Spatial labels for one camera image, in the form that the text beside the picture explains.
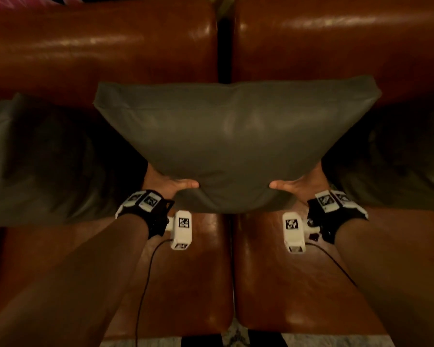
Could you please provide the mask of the person's left hand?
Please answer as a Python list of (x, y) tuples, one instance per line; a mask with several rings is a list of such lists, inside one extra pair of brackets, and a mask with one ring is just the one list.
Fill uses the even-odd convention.
[(174, 190), (172, 180), (176, 179), (163, 175), (148, 163), (141, 190), (152, 190), (165, 199), (173, 199), (178, 192)]

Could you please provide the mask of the person's right hand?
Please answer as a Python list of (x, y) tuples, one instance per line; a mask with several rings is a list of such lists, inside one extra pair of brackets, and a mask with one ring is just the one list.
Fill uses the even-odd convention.
[(292, 193), (301, 203), (307, 205), (317, 193), (331, 190), (330, 184), (323, 172), (322, 163), (317, 165), (297, 181), (297, 193)]

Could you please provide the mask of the grey leather cushion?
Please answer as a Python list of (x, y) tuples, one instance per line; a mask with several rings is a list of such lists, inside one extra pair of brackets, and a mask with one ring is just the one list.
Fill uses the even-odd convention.
[(104, 119), (157, 171), (200, 187), (175, 196), (195, 213), (278, 211), (297, 180), (381, 97), (372, 76), (345, 80), (122, 85), (101, 82)]
[(360, 205), (434, 210), (434, 93), (373, 108), (322, 166)]
[(147, 165), (98, 113), (22, 94), (0, 101), (0, 227), (113, 216)]

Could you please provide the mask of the person's right forearm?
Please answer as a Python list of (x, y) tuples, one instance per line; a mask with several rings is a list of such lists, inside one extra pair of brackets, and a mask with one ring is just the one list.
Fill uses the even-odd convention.
[(335, 246), (395, 347), (434, 347), (434, 262), (362, 219), (345, 222)]

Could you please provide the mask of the person's left forearm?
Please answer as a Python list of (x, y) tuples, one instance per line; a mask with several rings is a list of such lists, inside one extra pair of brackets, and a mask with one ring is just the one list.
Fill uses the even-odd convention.
[(83, 243), (0, 313), (0, 347), (99, 347), (148, 237), (127, 214)]

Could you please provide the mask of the brown leather sofa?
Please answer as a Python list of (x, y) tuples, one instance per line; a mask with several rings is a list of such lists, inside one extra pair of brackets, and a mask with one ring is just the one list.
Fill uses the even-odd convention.
[[(239, 0), (231, 78), (326, 79), (371, 73), (379, 104), (434, 92), (434, 0)], [(217, 23), (201, 0), (122, 1), (0, 13), (0, 90), (24, 92), (98, 118), (97, 80), (216, 83)], [(326, 255), (281, 254), (280, 212), (194, 214), (190, 251), (161, 245), (139, 337), (223, 332), (234, 316), (262, 330), (384, 334)], [(0, 311), (108, 219), (0, 228)]]

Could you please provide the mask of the pink patterned cloth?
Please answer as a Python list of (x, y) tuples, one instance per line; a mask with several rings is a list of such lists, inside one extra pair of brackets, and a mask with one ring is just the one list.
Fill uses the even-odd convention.
[(0, 0), (0, 9), (40, 8), (52, 5), (77, 5), (82, 0)]

